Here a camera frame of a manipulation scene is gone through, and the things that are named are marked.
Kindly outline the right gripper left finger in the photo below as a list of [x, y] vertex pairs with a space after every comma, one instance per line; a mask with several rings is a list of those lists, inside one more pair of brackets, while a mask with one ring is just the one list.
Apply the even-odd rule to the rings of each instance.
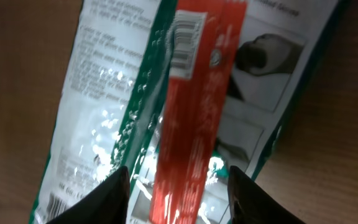
[[48, 224], [125, 224], [129, 196], [129, 172], [122, 166]]

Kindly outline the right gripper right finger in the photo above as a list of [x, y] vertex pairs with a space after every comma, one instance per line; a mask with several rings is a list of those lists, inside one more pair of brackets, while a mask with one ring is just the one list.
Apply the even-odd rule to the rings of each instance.
[[232, 224], [304, 224], [237, 166], [230, 166], [227, 192]]

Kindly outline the green white pouch packet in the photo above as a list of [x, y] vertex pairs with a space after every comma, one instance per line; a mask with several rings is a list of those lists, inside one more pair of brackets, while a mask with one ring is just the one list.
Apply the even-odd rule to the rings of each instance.
[[[178, 2], [83, 2], [31, 223], [57, 218], [122, 166], [126, 223], [151, 223]], [[344, 4], [247, 3], [194, 223], [231, 223], [230, 166], [255, 181]]]

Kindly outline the red sachet packet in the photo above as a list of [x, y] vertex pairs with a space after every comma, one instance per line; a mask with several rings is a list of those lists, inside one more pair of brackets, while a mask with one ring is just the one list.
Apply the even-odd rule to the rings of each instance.
[[247, 5], [178, 2], [151, 223], [196, 221]]

